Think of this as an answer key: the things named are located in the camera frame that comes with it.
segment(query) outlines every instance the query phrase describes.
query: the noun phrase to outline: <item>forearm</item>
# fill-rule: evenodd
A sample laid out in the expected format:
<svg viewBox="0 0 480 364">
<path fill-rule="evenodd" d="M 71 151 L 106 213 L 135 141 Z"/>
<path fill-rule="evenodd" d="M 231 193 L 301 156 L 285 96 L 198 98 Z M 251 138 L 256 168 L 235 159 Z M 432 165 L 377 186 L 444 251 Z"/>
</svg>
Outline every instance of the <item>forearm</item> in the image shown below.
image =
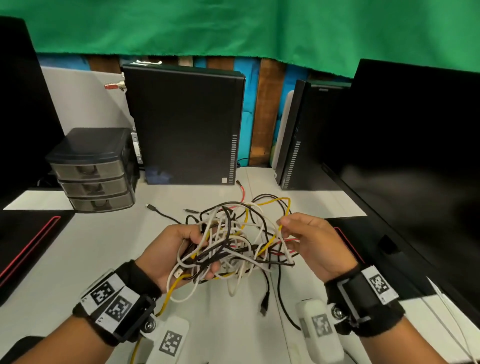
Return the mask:
<svg viewBox="0 0 480 364">
<path fill-rule="evenodd" d="M 84 319 L 72 316 L 14 364 L 103 364 L 113 349 Z"/>
<path fill-rule="evenodd" d="M 406 317 L 387 332 L 360 340 L 372 364 L 447 364 Z"/>
</svg>

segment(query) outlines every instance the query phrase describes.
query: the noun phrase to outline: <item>green cloth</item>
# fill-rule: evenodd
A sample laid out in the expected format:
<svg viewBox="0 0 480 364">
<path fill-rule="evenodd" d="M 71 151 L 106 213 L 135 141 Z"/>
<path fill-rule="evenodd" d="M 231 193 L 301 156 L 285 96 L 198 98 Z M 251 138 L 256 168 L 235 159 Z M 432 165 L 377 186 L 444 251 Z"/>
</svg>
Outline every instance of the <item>green cloth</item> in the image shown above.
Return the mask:
<svg viewBox="0 0 480 364">
<path fill-rule="evenodd" d="M 256 56 L 350 77 L 360 58 L 480 71 L 479 0 L 0 0 L 0 14 L 24 18 L 38 52 Z"/>
</svg>

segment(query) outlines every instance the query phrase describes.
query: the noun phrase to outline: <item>desk surface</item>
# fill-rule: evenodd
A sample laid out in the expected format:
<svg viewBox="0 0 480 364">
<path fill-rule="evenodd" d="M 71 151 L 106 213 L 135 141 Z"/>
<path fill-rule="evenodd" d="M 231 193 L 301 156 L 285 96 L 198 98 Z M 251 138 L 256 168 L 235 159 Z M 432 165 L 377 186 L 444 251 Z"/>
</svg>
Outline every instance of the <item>desk surface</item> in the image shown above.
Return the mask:
<svg viewBox="0 0 480 364">
<path fill-rule="evenodd" d="M 328 217 L 357 216 L 363 212 L 343 192 L 282 192 L 267 168 L 240 168 L 237 178 L 245 187 L 245 199 L 261 193 L 292 198 L 292 210 Z M 45 336 L 71 312 L 79 294 L 107 268 L 137 257 L 170 222 L 146 209 L 151 203 L 160 211 L 179 220 L 186 217 L 184 208 L 204 209 L 207 206 L 238 200 L 237 186 L 173 186 L 138 184 L 136 204 L 126 210 L 104 214 L 77 214 L 33 267 L 10 299 L 0 307 L 0 357 L 20 338 L 27 335 Z M 62 205 L 64 196 L 52 196 L 52 205 Z M 33 197 L 19 200 L 24 208 Z M 48 199 L 41 196 L 42 208 Z M 270 219 L 280 216 L 278 206 L 264 206 Z M 323 284 L 312 274 L 301 257 L 294 268 L 282 271 L 282 298 L 293 319 L 294 306 L 305 298 L 326 299 Z M 270 284 L 276 297 L 277 271 Z M 189 285 L 175 291 L 175 296 L 188 294 Z M 270 299 L 266 317 L 259 314 L 265 292 L 261 273 L 244 279 L 234 298 L 228 295 L 226 283 L 212 281 L 199 286 L 194 296 L 184 303 L 170 302 L 165 315 L 175 313 L 191 323 L 187 341 L 180 355 L 181 364 L 224 363 L 311 363 L 303 337 L 287 321 L 278 303 Z M 427 298 L 437 314 L 461 339 L 458 328 L 437 297 Z M 448 336 L 421 300 L 402 303 L 408 318 L 434 348 L 451 363 L 464 362 L 466 355 Z M 472 343 L 480 342 L 480 331 L 461 313 Z M 359 364 L 370 363 L 360 340 L 355 335 L 341 337 L 342 344 Z M 150 348 L 143 340 L 138 362 Z M 480 347 L 476 348 L 480 356 Z M 127 363 L 132 344 L 117 347 L 109 363 Z"/>
</svg>

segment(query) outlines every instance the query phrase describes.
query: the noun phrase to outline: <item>human hand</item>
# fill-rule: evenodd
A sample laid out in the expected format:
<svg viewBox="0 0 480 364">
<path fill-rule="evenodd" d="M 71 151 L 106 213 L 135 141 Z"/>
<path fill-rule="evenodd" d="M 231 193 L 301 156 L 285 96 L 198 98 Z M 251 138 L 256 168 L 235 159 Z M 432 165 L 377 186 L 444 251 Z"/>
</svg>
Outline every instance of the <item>human hand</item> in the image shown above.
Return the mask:
<svg viewBox="0 0 480 364">
<path fill-rule="evenodd" d="M 322 218 L 296 212 L 282 217 L 277 224 L 283 225 L 284 238 L 293 235 L 300 240 L 287 242 L 287 247 L 297 251 L 324 283 L 358 264 L 332 225 Z"/>
<path fill-rule="evenodd" d="M 177 263 L 177 252 L 180 246 L 180 255 L 185 251 L 188 246 L 188 239 L 194 244 L 200 244 L 202 234 L 198 225 L 169 225 L 135 261 L 136 265 L 160 287 L 162 293 L 167 291 L 168 275 Z M 212 279 L 214 273 L 218 272 L 219 269 L 220 263 L 213 263 L 205 279 Z M 188 282 L 181 280 L 178 282 L 177 288 Z"/>
</svg>

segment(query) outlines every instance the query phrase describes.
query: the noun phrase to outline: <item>screw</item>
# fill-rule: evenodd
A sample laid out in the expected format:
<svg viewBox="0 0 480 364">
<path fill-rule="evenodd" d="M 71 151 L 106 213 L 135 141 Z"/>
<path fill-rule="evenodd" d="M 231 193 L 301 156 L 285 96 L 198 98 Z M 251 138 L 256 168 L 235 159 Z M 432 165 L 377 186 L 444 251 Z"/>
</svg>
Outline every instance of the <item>screw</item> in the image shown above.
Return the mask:
<svg viewBox="0 0 480 364">
<path fill-rule="evenodd" d="M 155 321 L 151 317 L 149 317 L 148 321 L 145 322 L 144 332 L 146 332 L 147 334 L 152 332 L 153 330 L 155 330 L 155 326 Z"/>
<path fill-rule="evenodd" d="M 345 317 L 345 314 L 342 312 L 340 308 L 337 306 L 332 307 L 332 316 L 336 318 L 337 320 L 341 320 L 342 318 Z"/>
</svg>

